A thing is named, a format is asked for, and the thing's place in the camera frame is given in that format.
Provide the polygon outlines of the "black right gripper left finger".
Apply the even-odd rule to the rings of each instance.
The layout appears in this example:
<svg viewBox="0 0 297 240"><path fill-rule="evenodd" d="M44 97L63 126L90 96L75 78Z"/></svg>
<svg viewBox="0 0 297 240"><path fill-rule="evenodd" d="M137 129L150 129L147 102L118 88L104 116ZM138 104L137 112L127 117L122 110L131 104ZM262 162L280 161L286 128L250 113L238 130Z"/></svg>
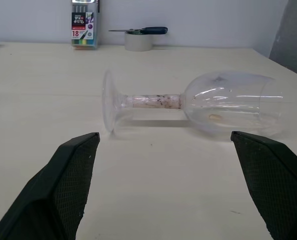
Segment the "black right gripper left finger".
<svg viewBox="0 0 297 240"><path fill-rule="evenodd" d="M76 240L99 143L91 132L61 144L0 220L0 240Z"/></svg>

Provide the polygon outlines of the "marker pen set box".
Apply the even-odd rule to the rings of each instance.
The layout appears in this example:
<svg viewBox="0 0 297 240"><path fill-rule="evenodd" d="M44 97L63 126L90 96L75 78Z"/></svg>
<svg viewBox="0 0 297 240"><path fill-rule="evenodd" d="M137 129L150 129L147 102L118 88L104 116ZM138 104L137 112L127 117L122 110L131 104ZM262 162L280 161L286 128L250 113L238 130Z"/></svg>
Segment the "marker pen set box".
<svg viewBox="0 0 297 240"><path fill-rule="evenodd" d="M71 45L96 49L98 45L100 0L71 0Z"/></svg>

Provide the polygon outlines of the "clear plastic wine glass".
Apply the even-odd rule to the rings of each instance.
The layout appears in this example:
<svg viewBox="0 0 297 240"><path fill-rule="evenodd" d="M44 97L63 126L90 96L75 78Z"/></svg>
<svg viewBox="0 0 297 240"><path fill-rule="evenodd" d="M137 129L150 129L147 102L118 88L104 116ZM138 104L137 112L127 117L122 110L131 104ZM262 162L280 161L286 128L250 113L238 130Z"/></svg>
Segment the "clear plastic wine glass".
<svg viewBox="0 0 297 240"><path fill-rule="evenodd" d="M106 130L132 122L142 109L181 111L190 132L227 141L233 131L283 139L297 135L297 96L278 80L254 73L223 70L192 80L182 93L121 93L110 71L102 84L102 115Z"/></svg>

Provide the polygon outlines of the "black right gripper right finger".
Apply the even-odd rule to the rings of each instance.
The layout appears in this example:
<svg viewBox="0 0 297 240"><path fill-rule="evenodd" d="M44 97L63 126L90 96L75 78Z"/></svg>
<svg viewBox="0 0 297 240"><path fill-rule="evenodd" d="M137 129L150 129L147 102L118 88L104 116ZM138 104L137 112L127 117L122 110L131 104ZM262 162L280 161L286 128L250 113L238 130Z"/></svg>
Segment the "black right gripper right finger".
<svg viewBox="0 0 297 240"><path fill-rule="evenodd" d="M248 192L273 240L297 240L297 156L283 143L233 131Z"/></svg>

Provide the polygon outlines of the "blue handled scissors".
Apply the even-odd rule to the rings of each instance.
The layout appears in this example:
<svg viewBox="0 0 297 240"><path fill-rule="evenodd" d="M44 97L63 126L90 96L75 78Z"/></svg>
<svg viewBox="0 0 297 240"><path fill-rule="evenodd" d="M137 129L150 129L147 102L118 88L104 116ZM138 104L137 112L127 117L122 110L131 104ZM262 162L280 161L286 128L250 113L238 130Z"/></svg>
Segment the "blue handled scissors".
<svg viewBox="0 0 297 240"><path fill-rule="evenodd" d="M144 27L136 29L115 29L110 32L125 32L133 35L165 35L169 29L164 26Z"/></svg>

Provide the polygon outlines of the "grey tape roll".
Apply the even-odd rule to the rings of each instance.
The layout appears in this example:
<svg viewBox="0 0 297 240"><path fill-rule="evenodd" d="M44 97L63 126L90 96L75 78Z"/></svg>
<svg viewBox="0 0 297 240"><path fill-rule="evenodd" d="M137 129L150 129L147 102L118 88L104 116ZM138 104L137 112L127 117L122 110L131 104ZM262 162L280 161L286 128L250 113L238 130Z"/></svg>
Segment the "grey tape roll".
<svg viewBox="0 0 297 240"><path fill-rule="evenodd" d="M124 48L131 52L146 52L153 49L153 37L149 34L124 33Z"/></svg>

